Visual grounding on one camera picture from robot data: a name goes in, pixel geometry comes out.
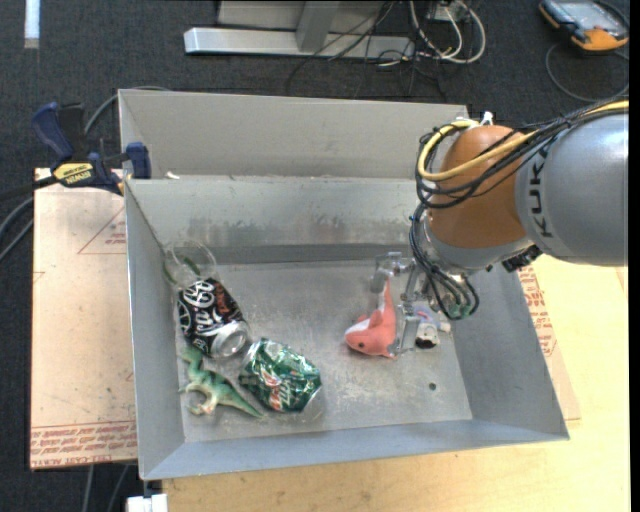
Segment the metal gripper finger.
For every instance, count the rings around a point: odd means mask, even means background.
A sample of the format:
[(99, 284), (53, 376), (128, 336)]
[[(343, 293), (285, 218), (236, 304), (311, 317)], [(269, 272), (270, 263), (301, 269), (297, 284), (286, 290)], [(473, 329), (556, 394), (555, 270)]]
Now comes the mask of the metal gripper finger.
[(375, 270), (370, 280), (370, 291), (380, 294), (384, 291), (386, 282), (391, 277), (403, 272), (401, 252), (388, 252), (374, 258)]
[(400, 355), (415, 349), (419, 317), (415, 314), (411, 305), (406, 306), (404, 304), (397, 306), (396, 317), (397, 334), (394, 351), (396, 355)]

